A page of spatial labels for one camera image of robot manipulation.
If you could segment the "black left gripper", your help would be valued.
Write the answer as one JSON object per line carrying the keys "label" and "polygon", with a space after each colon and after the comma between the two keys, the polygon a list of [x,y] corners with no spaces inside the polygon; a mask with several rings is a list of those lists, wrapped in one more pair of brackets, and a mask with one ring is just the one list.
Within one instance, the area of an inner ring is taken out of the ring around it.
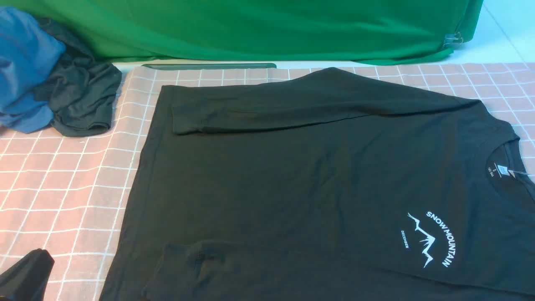
{"label": "black left gripper", "polygon": [[48,251],[42,248],[30,251],[0,275],[0,299],[43,301],[54,264]]}

